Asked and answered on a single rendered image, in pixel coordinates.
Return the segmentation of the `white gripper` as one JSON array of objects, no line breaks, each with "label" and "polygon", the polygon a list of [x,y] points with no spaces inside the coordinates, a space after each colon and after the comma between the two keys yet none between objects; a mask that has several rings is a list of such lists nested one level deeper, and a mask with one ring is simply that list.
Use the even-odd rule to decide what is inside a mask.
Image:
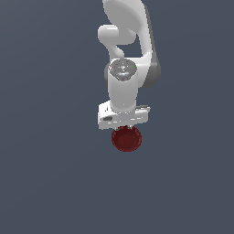
[{"label": "white gripper", "polygon": [[133,128],[138,123],[145,123],[148,121],[148,113],[151,107],[148,105],[136,106],[134,110],[129,113],[114,112],[111,108],[111,102],[106,101],[99,105],[98,111],[98,125],[101,130],[114,129],[119,131],[120,126],[127,125],[128,128]]}]

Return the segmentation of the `dark red round bowl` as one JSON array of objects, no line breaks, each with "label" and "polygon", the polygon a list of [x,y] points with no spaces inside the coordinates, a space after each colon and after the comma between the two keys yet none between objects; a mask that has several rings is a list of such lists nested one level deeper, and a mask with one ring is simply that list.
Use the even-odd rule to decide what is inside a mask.
[{"label": "dark red round bowl", "polygon": [[112,132],[112,144],[122,152],[132,152],[142,143],[142,135],[135,128],[129,128],[127,125],[120,126]]}]

